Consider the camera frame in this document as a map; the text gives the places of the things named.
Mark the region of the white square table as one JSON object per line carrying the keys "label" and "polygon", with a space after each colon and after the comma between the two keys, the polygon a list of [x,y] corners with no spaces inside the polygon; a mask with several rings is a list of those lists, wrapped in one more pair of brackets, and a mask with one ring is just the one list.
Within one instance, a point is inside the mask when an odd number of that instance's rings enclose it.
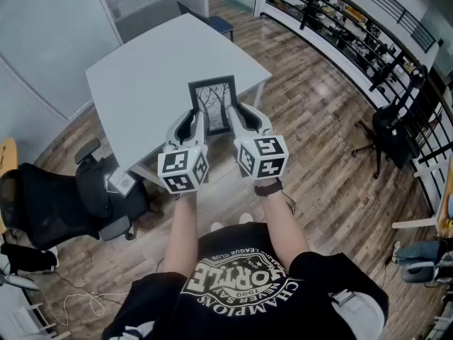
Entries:
{"label": "white square table", "polygon": [[190,14],[169,20],[120,46],[87,69],[97,114],[123,171],[160,185],[145,161],[167,129],[193,107],[188,84],[232,75],[236,93],[256,89],[258,106],[271,73]]}

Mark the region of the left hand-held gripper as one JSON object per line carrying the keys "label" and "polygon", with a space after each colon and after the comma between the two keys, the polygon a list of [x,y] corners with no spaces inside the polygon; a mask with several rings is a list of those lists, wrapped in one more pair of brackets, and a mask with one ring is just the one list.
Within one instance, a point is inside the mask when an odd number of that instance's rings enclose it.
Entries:
{"label": "left hand-held gripper", "polygon": [[205,114],[197,112],[195,133],[191,130],[194,118],[191,109],[174,121],[166,133],[163,152],[158,155],[158,177],[171,194],[198,191],[209,180]]}

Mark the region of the black mesh office chair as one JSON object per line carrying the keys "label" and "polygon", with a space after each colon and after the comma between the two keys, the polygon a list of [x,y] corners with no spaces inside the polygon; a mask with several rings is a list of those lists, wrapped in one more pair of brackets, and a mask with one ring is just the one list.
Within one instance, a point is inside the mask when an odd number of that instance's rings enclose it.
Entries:
{"label": "black mesh office chair", "polygon": [[108,193],[105,177],[119,167],[114,155],[96,159],[98,139],[86,143],[74,156],[73,176],[54,174],[22,163],[0,178],[0,233],[24,232],[39,250],[48,250],[80,236],[109,241],[135,238],[134,224],[150,212],[143,181],[124,198]]}

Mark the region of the black printed T-shirt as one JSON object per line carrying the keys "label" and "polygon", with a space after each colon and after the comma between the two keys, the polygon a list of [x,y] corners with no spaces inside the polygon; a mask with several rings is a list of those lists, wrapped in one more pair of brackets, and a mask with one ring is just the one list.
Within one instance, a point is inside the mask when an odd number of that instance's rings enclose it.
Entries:
{"label": "black printed T-shirt", "polygon": [[387,294],[346,255],[298,255],[286,271],[263,223],[199,240],[188,278],[136,280],[102,340],[359,340],[377,338]]}

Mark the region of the person's left forearm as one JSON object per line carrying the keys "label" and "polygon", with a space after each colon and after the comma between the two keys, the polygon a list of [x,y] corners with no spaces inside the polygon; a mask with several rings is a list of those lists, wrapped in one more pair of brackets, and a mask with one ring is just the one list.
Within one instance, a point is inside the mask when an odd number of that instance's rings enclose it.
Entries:
{"label": "person's left forearm", "polygon": [[197,257],[197,193],[192,192],[176,201],[162,271],[188,278],[197,265]]}

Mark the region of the white labelled box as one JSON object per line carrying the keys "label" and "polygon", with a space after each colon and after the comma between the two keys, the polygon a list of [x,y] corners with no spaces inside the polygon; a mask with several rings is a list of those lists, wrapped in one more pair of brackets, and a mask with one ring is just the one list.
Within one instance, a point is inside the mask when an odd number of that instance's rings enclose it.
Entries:
{"label": "white labelled box", "polygon": [[105,177],[105,188],[108,193],[120,194],[126,198],[136,186],[137,180],[120,167]]}

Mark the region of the black framed tree picture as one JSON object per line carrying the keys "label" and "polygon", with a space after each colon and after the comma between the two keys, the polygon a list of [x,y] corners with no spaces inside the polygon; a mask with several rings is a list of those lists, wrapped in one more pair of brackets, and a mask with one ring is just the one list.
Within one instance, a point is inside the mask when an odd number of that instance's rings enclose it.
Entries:
{"label": "black framed tree picture", "polygon": [[203,112],[207,121],[207,135],[231,131],[230,107],[237,107],[234,75],[221,76],[188,84],[194,112]]}

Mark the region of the blue seat chair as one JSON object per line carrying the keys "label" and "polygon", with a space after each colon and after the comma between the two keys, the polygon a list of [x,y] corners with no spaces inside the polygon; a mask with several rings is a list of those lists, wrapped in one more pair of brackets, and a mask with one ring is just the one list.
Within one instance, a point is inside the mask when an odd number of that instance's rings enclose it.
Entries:
{"label": "blue seat chair", "polygon": [[182,1],[177,1],[178,8],[182,15],[190,14],[191,16],[196,17],[198,20],[202,21],[203,23],[207,24],[209,27],[217,31],[218,33],[225,35],[229,34],[230,41],[234,41],[234,27],[232,24],[228,23],[226,20],[219,16],[213,17],[205,17],[195,10],[190,8],[187,4],[183,3]]}

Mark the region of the wooden table with white legs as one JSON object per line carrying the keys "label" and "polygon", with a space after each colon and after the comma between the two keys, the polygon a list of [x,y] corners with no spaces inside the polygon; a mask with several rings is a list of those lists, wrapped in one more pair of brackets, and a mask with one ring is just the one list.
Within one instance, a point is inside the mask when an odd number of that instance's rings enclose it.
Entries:
{"label": "wooden table with white legs", "polygon": [[437,230],[437,236],[440,239],[453,238],[453,217],[449,215],[452,213],[452,211],[449,211],[449,208],[452,207],[449,205],[449,199],[451,198],[453,202],[453,154],[450,154],[448,159],[445,159],[438,164],[422,168],[420,171],[415,172],[413,176],[415,178],[424,177],[431,174],[433,171],[441,172],[441,169],[444,167],[447,168],[447,177],[445,187],[441,190],[440,201],[435,214],[429,218],[421,220],[393,222],[391,227],[394,230],[435,227]]}

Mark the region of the round wooden table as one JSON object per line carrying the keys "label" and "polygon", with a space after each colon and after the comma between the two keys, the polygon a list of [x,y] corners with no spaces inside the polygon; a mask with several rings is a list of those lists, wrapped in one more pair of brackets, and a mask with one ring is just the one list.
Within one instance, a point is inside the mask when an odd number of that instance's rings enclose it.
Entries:
{"label": "round wooden table", "polygon": [[7,137],[0,144],[0,178],[8,171],[18,168],[18,150],[16,141]]}

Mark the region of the person's right forearm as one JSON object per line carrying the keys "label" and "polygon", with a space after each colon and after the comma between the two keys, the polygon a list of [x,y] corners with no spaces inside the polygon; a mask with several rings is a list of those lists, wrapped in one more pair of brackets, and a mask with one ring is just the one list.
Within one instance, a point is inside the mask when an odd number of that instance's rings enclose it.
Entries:
{"label": "person's right forearm", "polygon": [[260,202],[275,254],[285,270],[289,271],[298,255],[311,251],[309,243],[295,220],[281,188],[274,193],[261,196]]}

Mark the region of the black metal railing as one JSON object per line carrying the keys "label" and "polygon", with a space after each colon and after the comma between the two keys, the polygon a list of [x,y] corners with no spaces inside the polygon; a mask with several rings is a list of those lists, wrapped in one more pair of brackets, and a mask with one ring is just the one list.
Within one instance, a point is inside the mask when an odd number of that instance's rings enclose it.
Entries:
{"label": "black metal railing", "polygon": [[414,171],[437,209],[453,158],[453,110],[427,57],[417,57],[352,0],[265,0],[265,13],[335,62],[375,108],[399,104],[398,118],[416,146]]}

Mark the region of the black swivel chair with headrest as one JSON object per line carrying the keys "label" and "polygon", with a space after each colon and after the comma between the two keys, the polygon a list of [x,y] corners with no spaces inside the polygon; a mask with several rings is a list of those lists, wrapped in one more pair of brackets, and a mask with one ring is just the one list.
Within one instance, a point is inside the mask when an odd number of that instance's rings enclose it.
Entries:
{"label": "black swivel chair with headrest", "polygon": [[377,170],[373,174],[374,179],[379,178],[383,154],[387,161],[392,161],[399,169],[420,154],[420,150],[416,148],[414,140],[399,117],[399,111],[406,104],[412,90],[422,88],[427,75],[428,69],[425,65],[413,69],[404,95],[394,98],[390,104],[379,108],[372,116],[371,128],[361,120],[355,122],[355,127],[361,127],[372,142],[354,149],[351,155],[356,157],[358,152],[367,149],[373,149],[376,152]]}

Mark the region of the black wristwatch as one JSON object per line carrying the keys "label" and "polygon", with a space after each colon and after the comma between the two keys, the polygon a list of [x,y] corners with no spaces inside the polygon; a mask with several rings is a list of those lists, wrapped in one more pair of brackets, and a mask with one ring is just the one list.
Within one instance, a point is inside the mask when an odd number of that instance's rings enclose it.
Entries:
{"label": "black wristwatch", "polygon": [[254,191],[257,196],[268,197],[278,191],[282,191],[282,182],[279,178],[271,178],[270,183],[266,183],[265,180],[257,181]]}

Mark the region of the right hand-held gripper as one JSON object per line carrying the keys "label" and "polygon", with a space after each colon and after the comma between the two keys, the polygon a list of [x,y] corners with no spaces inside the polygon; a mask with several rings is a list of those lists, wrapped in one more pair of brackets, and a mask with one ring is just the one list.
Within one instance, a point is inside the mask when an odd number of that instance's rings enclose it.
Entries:
{"label": "right hand-held gripper", "polygon": [[284,137],[273,131],[270,119],[257,108],[239,103],[237,109],[229,106],[229,122],[243,176],[253,180],[281,177],[289,152]]}

